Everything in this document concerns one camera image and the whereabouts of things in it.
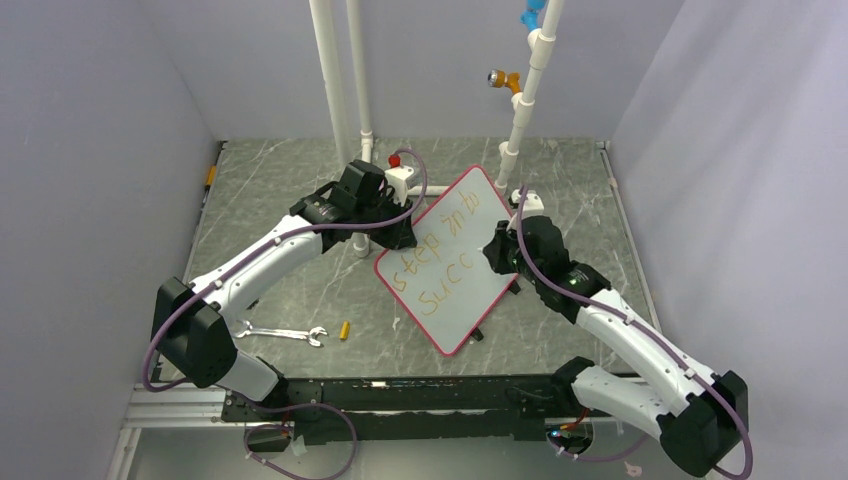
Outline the pink framed whiteboard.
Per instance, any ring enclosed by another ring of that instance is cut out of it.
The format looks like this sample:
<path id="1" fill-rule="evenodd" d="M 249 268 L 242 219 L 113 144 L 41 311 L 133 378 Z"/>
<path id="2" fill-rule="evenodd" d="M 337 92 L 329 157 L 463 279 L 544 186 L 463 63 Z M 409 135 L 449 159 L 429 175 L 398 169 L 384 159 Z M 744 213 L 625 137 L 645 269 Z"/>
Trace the pink framed whiteboard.
<path id="1" fill-rule="evenodd" d="M 493 272 L 482 252 L 511 215 L 473 165 L 414 218 L 416 247 L 385 250 L 375 261 L 377 278 L 444 356 L 462 347 L 516 278 Z"/>

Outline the yellow marker cap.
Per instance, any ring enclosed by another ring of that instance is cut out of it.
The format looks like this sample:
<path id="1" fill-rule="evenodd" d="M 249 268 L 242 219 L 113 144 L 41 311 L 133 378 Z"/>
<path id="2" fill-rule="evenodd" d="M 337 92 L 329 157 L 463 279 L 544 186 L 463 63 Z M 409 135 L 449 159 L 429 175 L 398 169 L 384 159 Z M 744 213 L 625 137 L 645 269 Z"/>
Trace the yellow marker cap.
<path id="1" fill-rule="evenodd" d="M 348 321 L 345 321 L 342 324 L 342 327 L 341 327 L 340 332 L 339 332 L 339 339 L 341 341 L 346 341 L 348 339 L 349 334 L 350 334 L 350 328 L 351 328 L 351 324 Z"/>

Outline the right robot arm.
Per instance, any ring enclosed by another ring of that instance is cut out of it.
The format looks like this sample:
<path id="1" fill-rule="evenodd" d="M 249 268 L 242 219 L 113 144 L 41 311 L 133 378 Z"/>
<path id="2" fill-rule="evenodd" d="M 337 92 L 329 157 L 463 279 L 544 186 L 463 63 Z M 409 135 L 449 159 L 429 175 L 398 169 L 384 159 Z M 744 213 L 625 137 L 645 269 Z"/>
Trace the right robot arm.
<path id="1" fill-rule="evenodd" d="M 502 220 L 482 253 L 497 274 L 519 274 L 542 303 L 594 335 L 644 380 L 622 379 L 575 357 L 551 376 L 551 401 L 574 415 L 600 410 L 657 440 L 685 473 L 702 477 L 736 447 L 744 452 L 738 478 L 753 472 L 748 387 L 735 372 L 717 374 L 674 346 L 591 266 L 570 258 L 560 230 L 544 216 Z"/>

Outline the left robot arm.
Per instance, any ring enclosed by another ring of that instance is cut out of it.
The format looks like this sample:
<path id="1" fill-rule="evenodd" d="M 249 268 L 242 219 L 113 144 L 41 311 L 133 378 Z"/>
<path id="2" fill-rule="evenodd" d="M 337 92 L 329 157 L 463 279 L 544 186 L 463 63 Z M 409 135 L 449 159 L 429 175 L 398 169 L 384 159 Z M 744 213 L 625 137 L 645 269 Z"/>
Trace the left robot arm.
<path id="1" fill-rule="evenodd" d="M 349 162 L 339 179 L 299 199 L 263 237 L 223 265 L 190 282 L 166 280 L 158 289 L 151 344 L 143 366 L 159 353 L 198 388 L 219 386 L 247 398 L 264 420 L 289 403 L 289 384 L 268 362 L 240 350 L 231 328 L 271 286 L 335 245 L 361 233 L 389 250 L 414 248 L 412 213 L 425 187 L 422 164 L 403 166 L 390 157 L 387 170 Z"/>

